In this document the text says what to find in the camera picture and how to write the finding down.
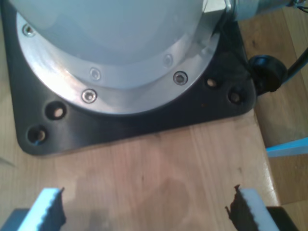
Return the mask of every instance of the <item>wooden table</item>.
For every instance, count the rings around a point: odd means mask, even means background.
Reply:
[[[235,230],[234,186],[278,205],[254,111],[38,158],[19,148],[0,34],[0,226],[44,187],[65,187],[64,231]]]

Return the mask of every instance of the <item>black mounting plate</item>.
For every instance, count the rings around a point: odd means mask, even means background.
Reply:
[[[203,76],[175,101],[132,116],[82,110],[54,94],[31,71],[17,39],[16,10],[8,0],[1,1],[1,13],[17,139],[26,153],[47,155],[237,116],[255,105],[253,81],[221,40]],[[246,59],[238,25],[226,25],[224,31],[233,48]],[[208,86],[209,78],[216,87]],[[48,115],[49,108],[57,106],[64,109],[65,115],[54,120]]]

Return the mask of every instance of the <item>blue object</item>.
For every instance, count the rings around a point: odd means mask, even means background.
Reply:
[[[308,137],[266,149],[268,157],[308,154]]]
[[[59,231],[66,221],[62,192],[57,188],[43,189],[30,210],[14,210],[0,231]]]

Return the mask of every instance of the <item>black cable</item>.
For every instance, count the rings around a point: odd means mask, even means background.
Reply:
[[[298,9],[300,9],[302,12],[308,13],[308,7],[306,6],[298,6]]]
[[[295,76],[306,64],[308,63],[308,48],[304,53],[296,60],[296,62],[288,70],[288,78],[285,80],[287,82],[293,76]]]

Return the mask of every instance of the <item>bolt hole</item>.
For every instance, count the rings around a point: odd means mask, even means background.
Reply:
[[[171,54],[167,54],[167,55],[164,57],[163,62],[164,62],[164,65],[165,65],[166,67],[172,66],[172,64],[173,64],[172,55],[171,55]]]
[[[83,91],[81,98],[86,103],[93,103],[97,98],[97,94],[95,90],[87,89]]]
[[[37,125],[29,129],[28,140],[34,145],[41,145],[47,139],[47,132],[44,126]]]
[[[47,105],[45,114],[50,120],[62,119],[66,114],[66,106],[60,101],[53,101]]]
[[[228,99],[231,103],[241,105],[245,102],[247,93],[242,87],[234,87],[229,91]]]
[[[183,76],[177,76],[176,80],[177,80],[178,83],[182,83],[182,82],[184,82],[184,77]]]
[[[222,81],[217,78],[205,79],[205,85],[210,89],[218,89],[222,85]]]
[[[31,27],[27,26],[27,27],[26,27],[26,32],[27,32],[27,33],[32,33],[32,32],[33,32],[33,30],[32,30],[32,28],[31,28]]]

